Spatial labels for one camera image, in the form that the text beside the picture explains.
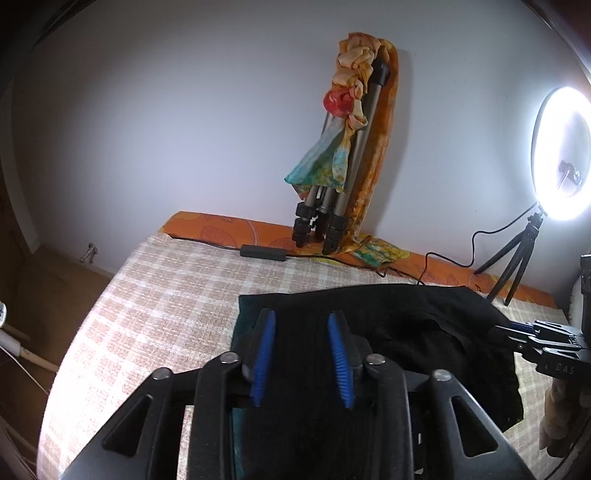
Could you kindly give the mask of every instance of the ring light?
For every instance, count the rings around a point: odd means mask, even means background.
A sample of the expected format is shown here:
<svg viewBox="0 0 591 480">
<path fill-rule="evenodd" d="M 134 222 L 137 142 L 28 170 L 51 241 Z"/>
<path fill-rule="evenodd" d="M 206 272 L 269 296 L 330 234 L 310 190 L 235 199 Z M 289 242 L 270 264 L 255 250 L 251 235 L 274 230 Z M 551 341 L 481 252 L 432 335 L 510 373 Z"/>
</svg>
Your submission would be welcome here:
<svg viewBox="0 0 591 480">
<path fill-rule="evenodd" d="M 591 103 L 573 88 L 559 88 L 546 97 L 534 130 L 531 172 L 535 193 L 548 216 L 557 220 L 573 219 L 591 203 L 591 182 L 585 178 L 586 174 L 571 195 L 560 188 L 559 171 L 564 160 L 562 156 L 567 127 L 577 114 L 584 120 L 589 136 Z"/>
</svg>

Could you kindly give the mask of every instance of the tripod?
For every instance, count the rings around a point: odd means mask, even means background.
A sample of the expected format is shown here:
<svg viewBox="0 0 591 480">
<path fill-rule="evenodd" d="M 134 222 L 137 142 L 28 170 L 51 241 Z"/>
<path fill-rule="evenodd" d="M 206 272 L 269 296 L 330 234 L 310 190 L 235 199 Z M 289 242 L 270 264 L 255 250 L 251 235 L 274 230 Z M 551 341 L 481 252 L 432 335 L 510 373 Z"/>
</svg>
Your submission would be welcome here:
<svg viewBox="0 0 591 480">
<path fill-rule="evenodd" d="M 323 255 L 336 252 L 345 237 L 349 221 L 345 216 L 345 210 L 363 159 L 380 93 L 390 75 L 388 65 L 379 58 L 374 60 L 372 67 L 374 71 L 368 80 L 368 91 L 363 97 L 363 111 L 368 123 L 356 133 L 352 142 L 344 191 L 338 193 L 333 188 L 319 185 L 311 186 L 306 199 L 298 203 L 295 210 L 296 219 L 291 239 L 298 248 L 308 243 L 312 228 L 314 228 L 315 240 L 318 242 L 324 241 Z M 323 131 L 331 120 L 332 116 L 327 115 Z"/>
<path fill-rule="evenodd" d="M 489 261 L 485 262 L 483 266 L 474 272 L 475 274 L 484 272 L 487 268 L 497 263 L 507 253 L 517 247 L 517 250 L 515 250 L 515 253 L 513 254 L 513 257 L 511 258 L 505 271 L 499 277 L 499 280 L 497 280 L 495 286 L 492 287 L 491 292 L 486 297 L 487 300 L 492 301 L 498 295 L 519 265 L 519 269 L 515 274 L 515 279 L 513 280 L 511 288 L 509 289 L 509 293 L 505 299 L 505 305 L 509 305 L 509 302 L 513 298 L 513 295 L 519 286 L 519 282 L 525 273 L 527 263 L 530 261 L 531 253 L 534 250 L 535 239 L 538 236 L 538 233 L 540 233 L 540 226 L 544 220 L 543 215 L 545 215 L 545 212 L 540 208 L 539 212 L 527 217 L 528 223 L 523 231 L 515 235 L 508 244 L 501 248 L 501 250 L 499 250 Z"/>
</svg>

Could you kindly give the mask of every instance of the black cable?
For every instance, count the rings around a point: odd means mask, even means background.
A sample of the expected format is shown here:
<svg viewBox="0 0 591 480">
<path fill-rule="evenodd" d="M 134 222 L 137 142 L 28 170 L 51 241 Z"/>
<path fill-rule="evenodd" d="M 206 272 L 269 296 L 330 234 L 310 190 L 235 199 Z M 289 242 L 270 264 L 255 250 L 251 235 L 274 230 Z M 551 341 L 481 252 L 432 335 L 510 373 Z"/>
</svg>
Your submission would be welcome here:
<svg viewBox="0 0 591 480">
<path fill-rule="evenodd" d="M 224 250 L 234 250 L 234 251 L 240 250 L 238 247 L 226 247 L 226 245 L 214 244 L 213 242 L 208 242 L 207 240 L 198 240 L 196 238 L 186 238 L 183 236 L 174 236 L 174 235 L 169 235 L 169 236 L 171 238 L 176 239 L 176 240 L 189 240 L 190 242 L 197 242 L 198 244 L 206 244 L 206 245 L 209 245 L 210 247 L 223 248 Z"/>
<path fill-rule="evenodd" d="M 470 268 L 472 265 L 474 265 L 474 260 L 475 260 L 475 251 L 476 251 L 476 246 L 474 245 L 474 239 L 476 238 L 476 235 L 478 235 L 479 233 L 483 233 L 485 235 L 493 235 L 495 233 L 500 233 L 503 230 L 508 229 L 511 225 L 513 225 L 517 220 L 521 219 L 527 212 L 529 212 L 532 208 L 534 208 L 536 205 L 538 205 L 538 202 L 535 202 L 531 207 L 529 207 L 527 210 L 525 210 L 523 213 L 521 213 L 515 220 L 510 221 L 509 223 L 507 223 L 504 227 L 499 228 L 497 230 L 493 230 L 492 232 L 488 232 L 486 230 L 478 230 L 476 232 L 474 232 L 474 234 L 472 235 L 472 261 L 468 264 L 468 265 L 463 265 L 459 262 L 456 262 L 455 260 L 452 260 L 451 258 L 448 258 L 444 255 L 438 254 L 437 252 L 428 252 L 425 255 L 425 268 L 423 268 L 423 271 L 421 272 L 421 275 L 419 276 L 418 280 L 421 281 L 423 279 L 423 275 L 425 274 L 425 272 L 427 271 L 427 261 L 429 259 L 429 256 L 432 257 L 439 257 L 442 258 L 444 260 L 447 260 L 449 263 L 452 263 L 458 267 L 462 267 L 462 268 Z"/>
<path fill-rule="evenodd" d="M 558 463 L 558 465 L 556 465 L 554 467 L 554 470 L 552 470 L 548 475 L 546 475 L 546 477 L 544 478 L 544 480 L 548 480 L 550 479 L 550 477 L 552 477 L 559 469 L 560 467 L 562 467 L 565 463 L 565 461 L 570 457 L 570 454 L 573 453 L 574 448 L 577 446 L 577 443 L 579 442 L 579 440 L 581 439 L 581 437 L 583 436 L 583 433 L 585 433 L 585 431 L 587 430 L 587 427 L 589 426 L 589 420 L 591 420 L 591 416 L 589 416 L 587 418 L 587 420 L 585 421 L 585 425 L 583 426 L 583 428 L 581 429 L 580 433 L 577 435 L 577 437 L 575 438 L 572 446 L 570 447 L 569 452 L 564 456 L 564 458 Z"/>
<path fill-rule="evenodd" d="M 392 271 L 395 271 L 396 273 L 398 273 L 400 275 L 403 275 L 405 277 L 408 277 L 408 278 L 410 278 L 412 280 L 416 280 L 417 282 L 420 282 L 422 285 L 425 285 L 422 280 L 420 280 L 419 278 L 415 277 L 414 275 L 411 275 L 410 273 L 403 272 L 402 270 L 399 270 L 397 268 L 390 267 L 389 265 L 386 266 L 384 268 L 384 271 L 381 273 L 380 270 L 379 270 L 379 267 L 378 268 L 374 268 L 374 267 L 364 267 L 363 265 L 355 265 L 355 264 L 348 263 L 348 262 L 345 262 L 343 260 L 340 260 L 338 258 L 328 257 L 327 255 L 301 255 L 301 254 L 300 255 L 298 255 L 298 254 L 293 254 L 292 255 L 292 254 L 288 254 L 287 256 L 288 257 L 291 257 L 291 258 L 322 258 L 322 259 L 325 259 L 325 260 L 333 260 L 333 261 L 338 262 L 340 264 L 347 265 L 348 267 L 358 268 L 360 270 L 370 270 L 372 272 L 376 272 L 382 278 L 385 278 L 386 277 L 386 275 L 388 273 L 388 270 L 392 270 Z"/>
<path fill-rule="evenodd" d="M 201 240 L 201 239 L 196 239 L 196 238 L 186 238 L 183 236 L 175 236 L 175 235 L 169 235 L 171 238 L 174 238 L 176 240 L 188 240 L 190 242 L 197 242 L 198 244 L 205 244 L 205 245 L 209 245 L 210 247 L 216 247 L 216 248 L 223 248 L 224 250 L 234 250 L 234 251 L 239 251 L 240 249 L 238 247 L 226 247 L 225 245 L 220 245 L 220 244 L 214 244 L 213 242 L 208 242 L 207 240 Z M 360 270 L 371 270 L 372 272 L 376 272 L 380 277 L 385 278 L 386 273 L 388 272 L 388 270 L 392 270 L 395 271 L 396 273 L 399 273 L 400 275 L 404 275 L 405 277 L 408 277 L 412 280 L 416 280 L 417 284 L 422 284 L 425 285 L 420 278 L 417 278 L 413 275 L 411 275 L 410 273 L 406 273 L 403 272 L 401 270 L 398 270 L 397 268 L 394 267 L 390 267 L 387 266 L 384 269 L 384 273 L 381 274 L 379 271 L 379 268 L 373 268 L 373 267 L 364 267 L 363 265 L 355 265 L 352 263 L 348 263 L 345 262 L 343 260 L 339 260 L 338 258 L 333 258 L 333 257 L 328 257 L 327 255 L 298 255 L 298 254 L 288 254 L 286 255 L 286 257 L 290 257 L 290 258 L 323 258 L 325 260 L 333 260 L 337 263 L 343 264 L 343 265 L 347 265 L 348 267 L 353 267 L 353 268 L 358 268 Z"/>
</svg>

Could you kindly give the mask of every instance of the wooden floor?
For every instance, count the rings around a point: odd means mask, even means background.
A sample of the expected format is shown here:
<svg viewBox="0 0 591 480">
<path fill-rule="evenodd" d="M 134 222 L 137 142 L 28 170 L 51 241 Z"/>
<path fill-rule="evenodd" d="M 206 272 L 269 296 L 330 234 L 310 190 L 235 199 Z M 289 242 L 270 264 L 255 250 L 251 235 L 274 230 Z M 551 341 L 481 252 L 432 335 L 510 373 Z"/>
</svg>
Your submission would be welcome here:
<svg viewBox="0 0 591 480">
<path fill-rule="evenodd" d="M 30 335 L 30 342 L 21 342 L 24 348 L 59 365 L 108 283 L 104 275 L 41 247 L 21 271 L 7 324 Z M 51 388 L 54 374 L 22 363 L 46 390 Z M 2 351 L 0 379 L 0 415 L 36 446 L 47 397 Z M 30 453 L 27 457 L 34 460 Z"/>
</svg>

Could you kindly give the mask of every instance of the blue rubber grip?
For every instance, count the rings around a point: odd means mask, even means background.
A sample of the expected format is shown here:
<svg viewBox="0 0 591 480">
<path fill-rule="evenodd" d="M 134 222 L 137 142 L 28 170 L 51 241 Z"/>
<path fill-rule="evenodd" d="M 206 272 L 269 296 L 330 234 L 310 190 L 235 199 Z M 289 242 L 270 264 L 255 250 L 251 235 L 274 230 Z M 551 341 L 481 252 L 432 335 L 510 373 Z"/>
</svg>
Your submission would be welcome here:
<svg viewBox="0 0 591 480">
<path fill-rule="evenodd" d="M 513 330 L 518 330 L 520 332 L 528 333 L 530 335 L 535 335 L 534 327 L 529 323 L 521 323 L 515 322 L 513 320 L 509 320 L 510 326 Z"/>
<path fill-rule="evenodd" d="M 275 340 L 275 312 L 269 310 L 267 314 L 267 324 L 261 336 L 261 344 L 256 355 L 256 361 L 252 369 L 253 382 L 251 387 L 251 399 L 255 407 L 260 407 L 265 395 L 265 386 L 271 367 L 271 357 L 273 354 L 273 342 Z"/>
<path fill-rule="evenodd" d="M 355 393 L 353 392 L 353 369 L 349 365 L 349 358 L 345 344 L 340 334 L 336 315 L 331 313 L 328 321 L 330 350 L 335 363 L 336 383 L 345 408 L 353 408 Z"/>
</svg>

